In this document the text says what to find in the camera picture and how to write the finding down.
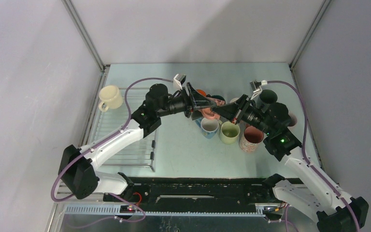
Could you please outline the orange mug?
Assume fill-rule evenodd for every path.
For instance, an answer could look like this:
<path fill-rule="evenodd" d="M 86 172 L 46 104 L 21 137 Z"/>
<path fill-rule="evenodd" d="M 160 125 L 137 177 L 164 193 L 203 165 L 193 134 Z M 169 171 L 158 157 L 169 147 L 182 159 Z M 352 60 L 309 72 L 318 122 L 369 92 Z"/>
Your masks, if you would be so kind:
<path fill-rule="evenodd" d="M 201 90 L 201 89 L 197 89 L 196 91 L 197 91 L 200 95 L 202 95 L 202 96 L 204 96 L 204 97 L 207 96 L 206 93 L 205 93 L 205 91 L 203 91 L 203 90 Z"/>

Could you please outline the light green mug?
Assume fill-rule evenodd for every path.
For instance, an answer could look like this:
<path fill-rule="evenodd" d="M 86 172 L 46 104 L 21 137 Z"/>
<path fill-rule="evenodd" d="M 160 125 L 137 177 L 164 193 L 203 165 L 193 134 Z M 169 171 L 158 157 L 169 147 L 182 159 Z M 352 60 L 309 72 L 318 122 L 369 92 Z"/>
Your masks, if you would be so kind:
<path fill-rule="evenodd" d="M 235 143 L 240 135 L 240 126 L 229 121 L 221 124 L 219 129 L 219 138 L 226 145 Z"/>

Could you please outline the dark teal mug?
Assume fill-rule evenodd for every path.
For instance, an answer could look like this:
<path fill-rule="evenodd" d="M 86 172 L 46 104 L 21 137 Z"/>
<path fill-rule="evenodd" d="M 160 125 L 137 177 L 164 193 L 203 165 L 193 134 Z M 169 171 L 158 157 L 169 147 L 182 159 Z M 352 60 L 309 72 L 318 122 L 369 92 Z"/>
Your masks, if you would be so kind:
<path fill-rule="evenodd" d="M 220 95 L 207 95 L 207 98 L 214 102 L 225 102 L 225 99 Z"/>

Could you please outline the light blue mug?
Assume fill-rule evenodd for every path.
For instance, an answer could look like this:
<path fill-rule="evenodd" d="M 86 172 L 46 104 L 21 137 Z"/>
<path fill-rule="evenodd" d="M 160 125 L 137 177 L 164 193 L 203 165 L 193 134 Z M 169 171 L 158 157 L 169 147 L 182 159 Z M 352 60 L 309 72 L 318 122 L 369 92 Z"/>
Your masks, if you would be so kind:
<path fill-rule="evenodd" d="M 201 117 L 196 119 L 195 122 L 206 139 L 212 139 L 220 127 L 219 120 L 217 119 Z"/>

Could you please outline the pink patterned mug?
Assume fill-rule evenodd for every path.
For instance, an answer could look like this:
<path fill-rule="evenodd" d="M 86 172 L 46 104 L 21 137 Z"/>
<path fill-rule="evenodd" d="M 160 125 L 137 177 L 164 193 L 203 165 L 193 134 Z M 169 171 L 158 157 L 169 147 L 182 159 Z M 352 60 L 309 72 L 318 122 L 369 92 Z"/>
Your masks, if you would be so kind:
<path fill-rule="evenodd" d="M 254 152 L 264 139 L 264 133 L 254 126 L 248 126 L 243 131 L 239 141 L 239 147 L 243 152 Z"/>

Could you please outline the dark grey mug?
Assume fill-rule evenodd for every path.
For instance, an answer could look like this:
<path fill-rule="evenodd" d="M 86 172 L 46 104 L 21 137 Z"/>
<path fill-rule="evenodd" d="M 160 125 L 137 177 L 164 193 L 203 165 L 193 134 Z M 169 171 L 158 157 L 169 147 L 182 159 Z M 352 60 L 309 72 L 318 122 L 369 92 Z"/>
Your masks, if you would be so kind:
<path fill-rule="evenodd" d="M 256 108 L 265 112 L 269 108 L 269 106 L 273 103 L 276 103 L 278 100 L 277 94 L 269 89 L 263 90 L 256 101 Z"/>

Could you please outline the lilac mug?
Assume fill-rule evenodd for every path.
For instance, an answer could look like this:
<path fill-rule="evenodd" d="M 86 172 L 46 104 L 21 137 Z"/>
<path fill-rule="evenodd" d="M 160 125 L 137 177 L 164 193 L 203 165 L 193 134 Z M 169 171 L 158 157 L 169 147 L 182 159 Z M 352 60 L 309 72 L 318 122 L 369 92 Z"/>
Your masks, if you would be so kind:
<path fill-rule="evenodd" d="M 294 113 L 292 113 L 292 112 L 289 112 L 288 115 L 289 115 L 289 117 L 291 119 L 290 120 L 290 123 L 288 124 L 288 127 L 293 128 L 293 127 L 295 127 L 297 125 L 298 119 L 297 119 L 296 115 Z"/>

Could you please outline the pink mug white inside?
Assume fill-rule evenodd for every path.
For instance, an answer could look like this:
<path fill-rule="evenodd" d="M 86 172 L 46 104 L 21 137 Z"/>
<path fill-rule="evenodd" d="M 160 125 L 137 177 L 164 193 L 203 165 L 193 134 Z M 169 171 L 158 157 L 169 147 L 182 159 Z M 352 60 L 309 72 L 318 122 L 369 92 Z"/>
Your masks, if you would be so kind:
<path fill-rule="evenodd" d="M 229 103 L 233 103 L 233 102 L 236 102 L 239 98 L 233 98 L 229 101 Z"/>

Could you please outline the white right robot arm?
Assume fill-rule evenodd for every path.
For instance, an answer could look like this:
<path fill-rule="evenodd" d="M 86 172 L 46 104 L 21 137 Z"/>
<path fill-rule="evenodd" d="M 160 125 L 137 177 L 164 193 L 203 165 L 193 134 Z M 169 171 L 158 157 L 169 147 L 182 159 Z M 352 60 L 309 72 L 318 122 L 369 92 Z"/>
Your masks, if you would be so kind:
<path fill-rule="evenodd" d="M 358 232 L 369 209 L 362 198 L 354 198 L 336 184 L 318 165 L 302 153 L 305 146 L 291 133 L 287 107 L 278 102 L 258 109 L 242 95 L 237 101 L 212 108 L 232 123 L 240 121 L 266 134 L 266 150 L 307 187 L 308 192 L 293 186 L 279 174 L 267 178 L 262 197 L 268 202 L 277 199 L 292 205 L 312 219 L 321 232 Z"/>

